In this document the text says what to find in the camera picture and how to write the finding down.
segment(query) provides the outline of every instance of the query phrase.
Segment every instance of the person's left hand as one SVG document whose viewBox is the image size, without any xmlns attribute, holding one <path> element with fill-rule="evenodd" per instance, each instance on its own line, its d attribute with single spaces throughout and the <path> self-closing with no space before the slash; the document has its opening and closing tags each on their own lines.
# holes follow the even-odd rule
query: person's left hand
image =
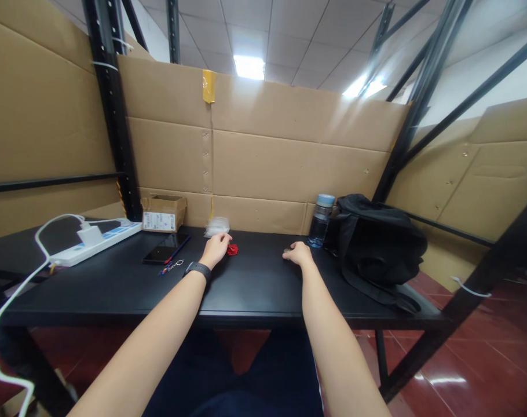
<svg viewBox="0 0 527 417">
<path fill-rule="evenodd" d="M 207 241 L 204 254 L 199 262 L 213 269 L 227 253 L 227 245 L 231 240 L 233 238 L 228 233 L 219 233 L 213 236 Z"/>
</svg>

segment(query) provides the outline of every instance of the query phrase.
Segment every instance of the ceiling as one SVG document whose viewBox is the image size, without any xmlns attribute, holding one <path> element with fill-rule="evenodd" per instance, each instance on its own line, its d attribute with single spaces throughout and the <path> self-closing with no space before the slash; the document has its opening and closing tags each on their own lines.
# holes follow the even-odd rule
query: ceiling
<svg viewBox="0 0 527 417">
<path fill-rule="evenodd" d="M 366 69 L 387 0 L 178 0 L 181 63 L 236 74 L 233 55 L 260 57 L 267 81 L 343 93 Z M 418 0 L 394 0 L 391 25 Z M 382 46 L 393 86 L 429 39 L 447 0 L 430 0 Z M 51 0 L 84 30 L 81 0 Z M 140 0 L 167 34 L 165 0 Z M 475 0 L 447 65 L 527 27 L 527 0 Z"/>
</svg>

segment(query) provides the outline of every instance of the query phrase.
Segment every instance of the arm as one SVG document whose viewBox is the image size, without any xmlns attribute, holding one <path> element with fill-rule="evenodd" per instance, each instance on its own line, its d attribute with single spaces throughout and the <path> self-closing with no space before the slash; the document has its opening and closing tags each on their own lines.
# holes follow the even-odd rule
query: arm
<svg viewBox="0 0 527 417">
<path fill-rule="evenodd" d="M 331 415 L 390 416 L 356 337 L 331 298 L 310 248 L 303 242 L 291 247 L 293 250 L 283 258 L 302 269 L 302 313 Z"/>
<path fill-rule="evenodd" d="M 212 237 L 200 263 L 213 269 L 231 239 L 227 233 Z M 197 271 L 179 281 L 126 339 L 69 416 L 140 417 L 190 330 L 205 288 L 206 278 Z"/>
</svg>

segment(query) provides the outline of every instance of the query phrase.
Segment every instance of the white power strip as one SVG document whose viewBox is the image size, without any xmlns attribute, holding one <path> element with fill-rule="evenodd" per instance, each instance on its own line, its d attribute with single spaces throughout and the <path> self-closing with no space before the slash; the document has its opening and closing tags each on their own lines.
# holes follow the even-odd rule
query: white power strip
<svg viewBox="0 0 527 417">
<path fill-rule="evenodd" d="M 80 262 L 91 258 L 93 255 L 121 242 L 129 236 L 135 235 L 142 230 L 142 223 L 132 223 L 127 227 L 118 227 L 103 234 L 103 242 L 94 246 L 86 247 L 83 243 L 77 244 L 58 254 L 51 256 L 51 262 L 61 266 L 74 266 Z"/>
</svg>

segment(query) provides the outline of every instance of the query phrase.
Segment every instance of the smartwatch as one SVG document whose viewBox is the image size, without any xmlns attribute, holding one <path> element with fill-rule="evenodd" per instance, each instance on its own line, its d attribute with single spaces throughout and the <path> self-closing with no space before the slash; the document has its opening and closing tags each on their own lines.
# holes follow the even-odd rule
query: smartwatch
<svg viewBox="0 0 527 417">
<path fill-rule="evenodd" d="M 206 282 L 209 284 L 211 281 L 211 269 L 209 269 L 206 265 L 201 264 L 200 262 L 191 262 L 190 265 L 185 269 L 184 274 L 182 277 L 184 278 L 187 273 L 189 273 L 192 270 L 196 270 L 198 272 L 201 272 L 202 275 L 206 278 Z"/>
</svg>

